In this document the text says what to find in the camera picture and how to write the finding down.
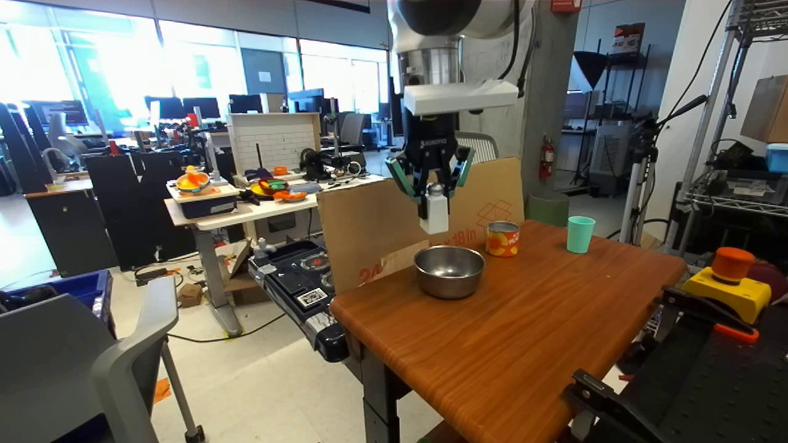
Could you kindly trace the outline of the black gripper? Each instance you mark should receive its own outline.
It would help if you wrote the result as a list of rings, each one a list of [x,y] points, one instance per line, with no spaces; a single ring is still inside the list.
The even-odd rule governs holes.
[[[476,150],[458,148],[453,113],[415,117],[406,112],[404,135],[404,166],[399,159],[390,159],[386,171],[404,194],[416,197],[420,218],[426,220],[428,183],[436,181],[444,194],[450,197],[455,187],[469,183]]]

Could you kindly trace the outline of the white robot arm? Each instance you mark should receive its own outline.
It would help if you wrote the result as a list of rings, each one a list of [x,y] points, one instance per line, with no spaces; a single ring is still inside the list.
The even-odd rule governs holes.
[[[404,154],[386,164],[421,223],[450,214],[480,154],[476,122],[540,189],[558,143],[582,0],[390,0]]]

